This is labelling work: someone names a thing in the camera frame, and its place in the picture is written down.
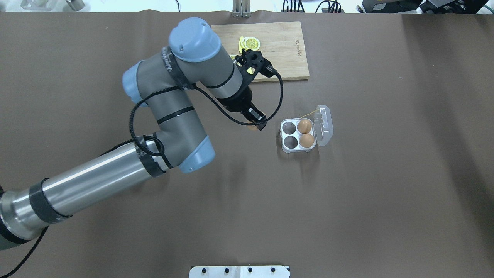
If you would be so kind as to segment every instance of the yellow string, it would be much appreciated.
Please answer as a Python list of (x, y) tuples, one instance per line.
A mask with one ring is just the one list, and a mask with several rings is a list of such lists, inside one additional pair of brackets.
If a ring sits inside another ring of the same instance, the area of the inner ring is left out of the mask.
[(314, 112), (317, 112), (317, 109), (316, 109), (316, 110), (314, 110), (314, 111), (312, 111), (312, 112), (310, 112), (310, 113), (309, 113), (309, 114), (307, 114), (307, 115), (303, 115), (301, 118), (307, 117), (307, 116), (309, 116), (310, 114), (312, 114), (312, 113), (314, 113)]

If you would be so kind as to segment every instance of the brown table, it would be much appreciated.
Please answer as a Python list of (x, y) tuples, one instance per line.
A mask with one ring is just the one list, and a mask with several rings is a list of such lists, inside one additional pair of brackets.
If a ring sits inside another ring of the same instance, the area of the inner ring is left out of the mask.
[[(216, 150), (51, 227), (16, 277), (182, 277), (286, 264), (294, 278), (494, 276), (494, 17), (0, 13), (0, 183), (27, 188), (129, 138), (121, 75), (181, 20), (299, 20), (310, 80), (262, 132), (190, 93)], [(276, 83), (254, 84), (272, 111)], [(331, 109), (325, 147), (287, 155), (279, 123)], [(157, 126), (143, 109), (137, 132)], [(0, 253), (0, 273), (31, 248)]]

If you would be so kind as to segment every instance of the egg carton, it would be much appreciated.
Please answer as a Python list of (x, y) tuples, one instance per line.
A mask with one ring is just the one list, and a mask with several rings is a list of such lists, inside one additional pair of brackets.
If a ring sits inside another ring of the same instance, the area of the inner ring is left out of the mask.
[[(310, 147), (303, 147), (300, 144), (300, 140), (304, 134), (298, 130), (298, 123), (305, 119), (311, 123), (311, 129), (308, 134), (314, 138), (314, 142)], [(318, 146), (324, 146), (329, 142), (333, 133), (331, 113), (325, 105), (318, 105), (316, 107), (313, 121), (308, 118), (293, 118), (285, 119), (280, 124), (281, 146), (286, 153), (308, 152), (316, 146), (316, 143)]]

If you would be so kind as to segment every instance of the white bracket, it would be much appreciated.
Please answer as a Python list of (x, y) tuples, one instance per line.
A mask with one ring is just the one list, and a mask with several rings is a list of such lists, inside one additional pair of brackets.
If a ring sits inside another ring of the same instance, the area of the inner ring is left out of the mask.
[(193, 267), (189, 278), (290, 278), (290, 266)]
[(233, 17), (250, 17), (250, 0), (233, 0)]

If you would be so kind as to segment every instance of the lemon slice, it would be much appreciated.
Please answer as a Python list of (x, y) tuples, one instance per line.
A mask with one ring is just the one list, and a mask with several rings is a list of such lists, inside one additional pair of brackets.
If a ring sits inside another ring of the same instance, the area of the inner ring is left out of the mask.
[(243, 45), (248, 49), (252, 49), (254, 51), (259, 50), (261, 48), (261, 42), (254, 37), (246, 37), (244, 38)]
[(246, 47), (244, 46), (243, 42), (244, 42), (244, 37), (243, 37), (243, 36), (241, 36), (241, 37), (240, 37), (240, 39), (239, 39), (239, 53), (240, 53), (240, 54), (242, 54), (242, 49), (243, 49), (243, 48), (246, 48)]

